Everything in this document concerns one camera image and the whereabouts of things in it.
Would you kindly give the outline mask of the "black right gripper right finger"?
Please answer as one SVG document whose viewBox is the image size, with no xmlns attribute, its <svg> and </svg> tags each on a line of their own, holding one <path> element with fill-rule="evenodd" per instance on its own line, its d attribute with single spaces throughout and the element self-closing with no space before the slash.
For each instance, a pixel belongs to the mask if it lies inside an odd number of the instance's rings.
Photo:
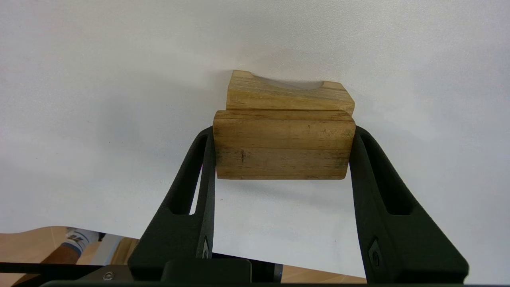
<svg viewBox="0 0 510 287">
<path fill-rule="evenodd" d="M 375 138 L 360 126 L 349 167 L 367 282 L 464 283 L 468 262 L 416 200 Z"/>
</svg>

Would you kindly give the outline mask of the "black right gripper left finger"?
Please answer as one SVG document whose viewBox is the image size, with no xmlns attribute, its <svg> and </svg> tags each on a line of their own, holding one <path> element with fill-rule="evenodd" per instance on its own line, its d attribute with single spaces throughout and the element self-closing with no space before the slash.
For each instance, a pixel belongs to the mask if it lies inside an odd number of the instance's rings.
<svg viewBox="0 0 510 287">
<path fill-rule="evenodd" d="M 212 256 L 216 153 L 213 128 L 199 132 L 160 207 L 131 254 L 135 279 L 159 279 L 173 260 Z"/>
</svg>

